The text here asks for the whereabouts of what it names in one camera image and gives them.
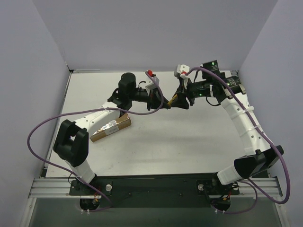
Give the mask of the yellow utility knife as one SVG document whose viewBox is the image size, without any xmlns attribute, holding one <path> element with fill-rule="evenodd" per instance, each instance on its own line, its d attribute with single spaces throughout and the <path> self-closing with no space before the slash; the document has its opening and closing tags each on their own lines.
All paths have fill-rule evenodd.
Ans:
<svg viewBox="0 0 303 227">
<path fill-rule="evenodd" d="M 178 95 L 175 94 L 170 101 L 168 101 L 168 105 L 171 106 L 175 99 L 177 99 Z"/>
</svg>

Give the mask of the brown cardboard express box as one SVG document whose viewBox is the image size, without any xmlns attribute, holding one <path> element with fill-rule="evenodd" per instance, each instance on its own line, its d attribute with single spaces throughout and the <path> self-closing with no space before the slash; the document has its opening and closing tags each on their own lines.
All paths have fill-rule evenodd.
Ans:
<svg viewBox="0 0 303 227">
<path fill-rule="evenodd" d="M 98 129 L 95 133 L 92 134 L 90 140 L 92 142 L 96 142 L 102 138 L 105 138 L 106 136 L 109 136 L 131 126 L 131 124 L 132 123 L 129 115 L 125 113 L 121 117 L 110 121 L 106 125 L 102 126 L 100 129 Z"/>
</svg>

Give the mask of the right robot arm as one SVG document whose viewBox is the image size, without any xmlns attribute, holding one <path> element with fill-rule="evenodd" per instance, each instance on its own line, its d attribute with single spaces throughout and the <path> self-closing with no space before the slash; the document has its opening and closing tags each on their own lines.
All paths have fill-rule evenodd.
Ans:
<svg viewBox="0 0 303 227">
<path fill-rule="evenodd" d="M 179 87 L 169 102 L 171 107 L 188 109 L 199 97 L 215 98 L 227 112 L 244 146 L 244 156 L 216 175 L 222 185 L 250 178 L 271 168 L 283 155 L 266 136 L 250 105 L 246 89 L 236 75 L 226 76 L 217 61 L 190 68 L 179 64 L 174 72 Z"/>
</svg>

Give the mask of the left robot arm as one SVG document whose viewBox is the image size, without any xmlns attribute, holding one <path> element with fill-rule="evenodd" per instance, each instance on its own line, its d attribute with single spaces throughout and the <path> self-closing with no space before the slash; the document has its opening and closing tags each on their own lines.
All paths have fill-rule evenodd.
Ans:
<svg viewBox="0 0 303 227">
<path fill-rule="evenodd" d="M 150 70 L 146 71 L 146 75 L 149 79 L 145 88 L 141 88 L 137 86 L 133 73 L 124 73 L 118 87 L 98 111 L 75 121 L 64 120 L 61 123 L 53 150 L 69 165 L 75 176 L 82 180 L 80 189 L 85 194 L 90 195 L 97 190 L 97 182 L 93 180 L 96 175 L 87 161 L 92 134 L 123 114 L 129 113 L 133 102 L 145 103 L 148 114 L 161 108 L 169 108 L 168 101 L 160 90 L 158 77 Z"/>
</svg>

